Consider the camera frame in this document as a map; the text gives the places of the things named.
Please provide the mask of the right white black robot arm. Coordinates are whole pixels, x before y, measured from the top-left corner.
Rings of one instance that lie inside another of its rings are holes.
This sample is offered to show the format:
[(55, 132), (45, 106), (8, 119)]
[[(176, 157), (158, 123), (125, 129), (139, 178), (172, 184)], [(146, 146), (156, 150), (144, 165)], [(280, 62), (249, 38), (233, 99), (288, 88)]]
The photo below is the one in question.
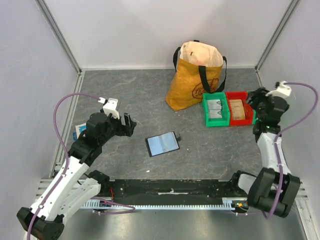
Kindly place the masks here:
[(253, 134), (260, 150), (262, 169), (256, 177), (238, 171), (237, 179), (229, 184), (233, 196), (246, 193), (247, 204), (266, 217), (287, 217), (301, 186), (300, 179), (293, 176), (287, 166), (279, 125), (282, 115), (289, 109), (286, 99), (291, 92), (291, 88), (284, 85), (272, 91), (261, 87), (248, 93), (246, 101), (256, 113)]

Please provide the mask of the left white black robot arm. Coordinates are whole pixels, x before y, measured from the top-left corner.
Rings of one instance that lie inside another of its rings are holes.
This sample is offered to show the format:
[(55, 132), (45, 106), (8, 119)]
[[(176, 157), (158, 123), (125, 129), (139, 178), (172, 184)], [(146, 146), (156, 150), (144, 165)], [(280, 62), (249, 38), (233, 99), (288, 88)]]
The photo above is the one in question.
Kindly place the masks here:
[(77, 140), (71, 145), (58, 174), (44, 193), (30, 207), (22, 207), (17, 218), (27, 238), (57, 240), (70, 218), (89, 199), (106, 196), (110, 191), (110, 178), (94, 170), (85, 181), (72, 190), (79, 178), (85, 174), (102, 153), (103, 145), (114, 136), (131, 137), (136, 127), (128, 113), (124, 120), (103, 112), (93, 113), (86, 122)]

